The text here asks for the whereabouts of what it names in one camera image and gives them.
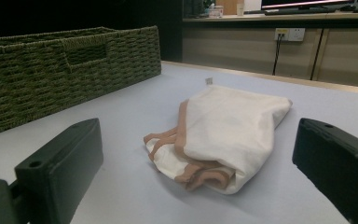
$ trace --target folded towel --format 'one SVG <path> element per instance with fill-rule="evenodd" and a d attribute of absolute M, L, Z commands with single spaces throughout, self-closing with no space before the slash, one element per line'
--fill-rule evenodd
<path fill-rule="evenodd" d="M 144 138 L 150 160 L 186 189 L 237 192 L 269 157 L 292 102 L 283 97 L 209 86 L 182 102 L 177 127 Z"/>

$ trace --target dark wall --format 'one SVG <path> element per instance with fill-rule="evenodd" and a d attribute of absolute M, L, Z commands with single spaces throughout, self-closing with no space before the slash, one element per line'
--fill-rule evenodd
<path fill-rule="evenodd" d="M 156 25 L 161 59 L 182 60 L 182 0 L 0 0 L 0 36 Z"/>

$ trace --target computer monitor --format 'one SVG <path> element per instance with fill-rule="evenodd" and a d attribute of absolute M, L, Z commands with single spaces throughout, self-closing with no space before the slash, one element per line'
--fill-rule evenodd
<path fill-rule="evenodd" d="M 281 8 L 299 8 L 308 9 L 310 7 L 320 7 L 332 4 L 352 4 L 354 0 L 262 0 L 261 9 L 281 9 Z"/>

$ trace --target tabletop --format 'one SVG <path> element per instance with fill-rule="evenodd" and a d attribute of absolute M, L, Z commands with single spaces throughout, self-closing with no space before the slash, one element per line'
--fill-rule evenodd
<path fill-rule="evenodd" d="M 185 191 L 159 173 L 143 137 L 169 130 L 179 104 L 214 85 L 289 98 L 292 108 L 275 130 L 272 154 L 242 189 L 223 195 Z M 128 88 L 0 133 L 0 179 L 67 127 L 101 122 L 104 163 L 71 223 L 348 223 L 291 159 L 301 118 L 317 119 L 358 137 L 358 89 L 163 63 L 162 73 Z"/>

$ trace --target cabinet door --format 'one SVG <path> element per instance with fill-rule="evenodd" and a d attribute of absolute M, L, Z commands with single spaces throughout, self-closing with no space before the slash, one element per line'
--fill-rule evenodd
<path fill-rule="evenodd" d="M 358 86 L 358 29 L 330 29 L 316 79 Z"/>
<path fill-rule="evenodd" d="M 271 75 L 277 45 L 274 34 L 272 28 L 186 27 L 183 63 Z M 304 41 L 282 42 L 276 76 L 310 79 L 314 40 L 319 40 L 316 34 L 316 29 L 307 29 Z"/>

